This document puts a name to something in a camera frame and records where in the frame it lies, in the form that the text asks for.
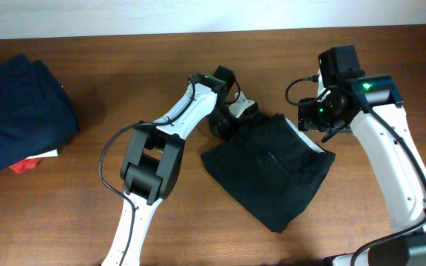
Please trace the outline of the black shorts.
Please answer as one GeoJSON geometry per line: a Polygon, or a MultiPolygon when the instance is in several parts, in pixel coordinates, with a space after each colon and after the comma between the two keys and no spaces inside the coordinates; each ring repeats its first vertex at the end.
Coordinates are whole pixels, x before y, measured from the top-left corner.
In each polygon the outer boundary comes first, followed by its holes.
{"type": "Polygon", "coordinates": [[[335,157],[284,115],[260,114],[201,160],[251,215],[282,233],[308,207],[335,157]]]}

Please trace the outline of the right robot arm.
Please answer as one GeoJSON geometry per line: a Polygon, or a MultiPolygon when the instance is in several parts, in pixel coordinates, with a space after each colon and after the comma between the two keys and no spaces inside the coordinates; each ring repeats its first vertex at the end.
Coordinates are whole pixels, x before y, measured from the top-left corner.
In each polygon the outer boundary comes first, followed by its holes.
{"type": "Polygon", "coordinates": [[[323,142],[351,132],[365,150],[385,198],[391,233],[325,265],[426,266],[426,168],[410,134],[402,96],[389,75],[366,75],[353,45],[319,57],[315,98],[299,103],[298,128],[323,142]]]}

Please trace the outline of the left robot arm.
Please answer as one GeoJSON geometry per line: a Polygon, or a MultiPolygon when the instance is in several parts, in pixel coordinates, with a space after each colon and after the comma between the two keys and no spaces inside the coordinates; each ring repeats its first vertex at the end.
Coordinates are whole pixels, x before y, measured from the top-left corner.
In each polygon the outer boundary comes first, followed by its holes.
{"type": "Polygon", "coordinates": [[[117,137],[132,134],[120,171],[123,189],[107,187],[122,198],[123,209],[103,265],[139,265],[152,218],[178,180],[187,137],[201,120],[208,119],[212,135],[228,140],[245,111],[255,104],[241,92],[228,100],[236,85],[233,70],[226,66],[211,75],[199,72],[188,78],[185,94],[165,115],[116,133],[117,137]]]}

